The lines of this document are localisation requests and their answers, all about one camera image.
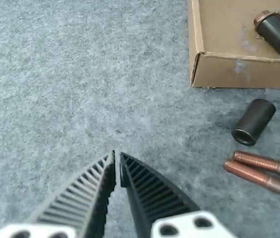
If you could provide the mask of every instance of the black metal tube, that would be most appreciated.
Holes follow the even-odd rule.
[[[255,145],[275,111],[271,102],[255,99],[231,131],[233,138],[244,145]]]
[[[257,32],[280,54],[280,18],[270,14],[256,26]]]

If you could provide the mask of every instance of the carpet floor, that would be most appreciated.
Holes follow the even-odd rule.
[[[188,68],[186,0],[0,0],[0,227],[113,149],[237,236],[279,238],[280,195],[223,163],[236,149],[280,158],[280,90],[191,88]],[[256,98],[277,112],[248,148],[230,129]],[[117,186],[106,238],[136,237],[127,204]]]

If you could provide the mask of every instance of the tube opening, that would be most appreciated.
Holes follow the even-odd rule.
[[[250,134],[243,130],[234,130],[232,136],[236,141],[244,145],[254,145],[256,142]]]

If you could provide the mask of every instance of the cardboard box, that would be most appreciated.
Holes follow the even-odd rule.
[[[280,88],[280,55],[253,24],[267,9],[280,0],[188,0],[192,86]]]

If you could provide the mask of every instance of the copper threaded rod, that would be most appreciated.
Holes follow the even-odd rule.
[[[280,161],[243,151],[236,151],[232,158],[237,162],[271,171],[280,175]]]
[[[280,194],[280,179],[252,169],[236,161],[226,161],[224,169],[240,178],[258,184],[270,191]]]

